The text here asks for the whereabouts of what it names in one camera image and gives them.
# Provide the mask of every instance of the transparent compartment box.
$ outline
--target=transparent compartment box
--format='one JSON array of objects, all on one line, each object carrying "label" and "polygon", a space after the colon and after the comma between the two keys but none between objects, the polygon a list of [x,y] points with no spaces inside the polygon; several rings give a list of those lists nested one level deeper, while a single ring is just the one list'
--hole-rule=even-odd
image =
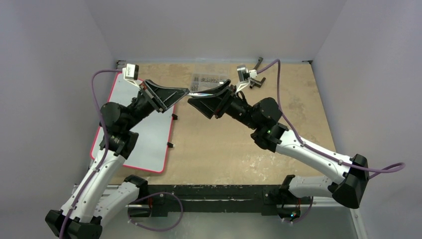
[{"label": "transparent compartment box", "polygon": [[198,59],[191,76],[191,92],[209,90],[223,84],[230,74],[230,61]]}]

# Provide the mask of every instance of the wooden board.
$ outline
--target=wooden board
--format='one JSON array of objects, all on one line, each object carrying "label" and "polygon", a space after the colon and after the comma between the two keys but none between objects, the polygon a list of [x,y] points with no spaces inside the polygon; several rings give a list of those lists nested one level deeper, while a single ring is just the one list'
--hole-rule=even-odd
[{"label": "wooden board", "polygon": [[[139,65],[142,79],[186,88],[195,68],[195,64]],[[237,65],[230,64],[230,79],[234,83],[238,81]],[[276,74],[277,67],[271,67],[259,75],[259,80],[267,78],[262,88],[244,90],[250,105],[265,97],[276,99]],[[281,102],[284,114],[302,137],[334,150],[309,64],[282,64]],[[253,131],[230,116],[207,119],[187,103],[187,97],[178,102],[175,113],[179,116],[171,137],[175,148],[169,150],[164,172],[154,174],[122,167],[111,184],[120,184],[130,174],[143,177],[150,184],[280,184],[289,174],[320,175],[295,159],[260,149],[250,138]]]}]

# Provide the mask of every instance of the white board with red border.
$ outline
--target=white board with red border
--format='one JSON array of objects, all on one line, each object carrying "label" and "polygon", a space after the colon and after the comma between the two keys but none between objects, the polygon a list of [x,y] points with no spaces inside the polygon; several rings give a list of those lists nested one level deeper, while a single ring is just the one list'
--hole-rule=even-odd
[{"label": "white board with red border", "polygon": [[[116,75],[108,101],[127,106],[138,90],[132,84],[123,79],[121,73]],[[124,163],[125,167],[145,170],[154,173],[162,173],[167,158],[167,142],[172,129],[172,113],[175,106],[164,113],[154,111],[148,117],[132,128],[132,132],[138,133],[139,138],[135,148]],[[104,133],[102,128],[97,129],[97,134],[91,148],[91,158],[94,159],[100,149],[100,142]]]}]

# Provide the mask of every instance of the robotic arm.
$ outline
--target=robotic arm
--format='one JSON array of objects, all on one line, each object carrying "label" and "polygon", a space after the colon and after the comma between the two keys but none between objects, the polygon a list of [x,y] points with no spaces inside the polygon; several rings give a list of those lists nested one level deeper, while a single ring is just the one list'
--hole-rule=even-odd
[{"label": "robotic arm", "polygon": [[[150,80],[138,84],[136,81],[138,66],[128,64],[126,68],[123,68],[125,80],[139,88],[138,95],[132,98],[128,106],[108,102],[101,107],[105,125],[100,125],[106,128],[108,138],[103,138],[100,143],[100,151],[94,164],[80,184],[83,187],[78,187],[60,210],[50,210],[47,214],[45,221],[53,233],[59,236],[65,217],[71,210],[68,221],[65,222],[65,238],[99,238],[102,228],[122,208],[136,199],[151,195],[150,191],[154,191],[152,186],[155,185],[148,186],[146,180],[131,175],[114,193],[99,202],[113,174],[123,165],[136,144],[138,134],[130,130],[154,110],[163,113],[186,95],[193,96],[188,99],[188,103],[207,118],[211,119],[214,116],[218,119],[227,114],[254,130],[251,137],[260,148],[295,158],[325,175],[307,178],[288,175],[282,185],[274,185],[272,192],[269,191],[262,197],[268,197],[269,194],[276,197],[282,196],[291,199],[290,202],[308,196],[332,197],[346,207],[358,208],[369,180],[368,172],[334,163],[310,151],[303,144],[311,145],[325,154],[336,155],[336,158],[344,162],[362,167],[367,167],[366,158],[359,154],[354,157],[336,154],[303,138],[303,144],[299,143],[292,130],[278,123],[283,113],[273,98],[262,99],[253,106],[246,101],[241,90],[250,84],[251,78],[256,77],[256,70],[249,71],[242,65],[237,68],[237,71],[239,83],[235,86],[227,80],[217,88],[190,94],[188,89],[161,87]],[[108,141],[108,152],[99,166],[100,159],[106,153],[105,140]],[[183,188],[183,185],[171,185],[172,190],[179,188]],[[225,190],[227,187],[221,188],[219,192]],[[245,194],[248,195],[242,195],[241,198],[248,197],[254,189],[247,190]],[[239,203],[252,201],[253,199],[241,200]]]}]

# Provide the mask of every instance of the gray floor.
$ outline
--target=gray floor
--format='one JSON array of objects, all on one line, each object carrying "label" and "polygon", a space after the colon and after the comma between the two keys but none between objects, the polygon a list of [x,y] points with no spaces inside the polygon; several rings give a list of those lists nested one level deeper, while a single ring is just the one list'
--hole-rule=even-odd
[{"label": "gray floor", "polygon": [[[179,214],[167,218],[141,219],[150,227],[163,228],[177,220]],[[307,218],[293,226],[278,217],[250,213],[185,213],[180,224],[169,232],[156,233],[127,223],[126,210],[120,212],[103,231],[102,239],[356,239],[350,214],[344,207],[315,207]]]}]

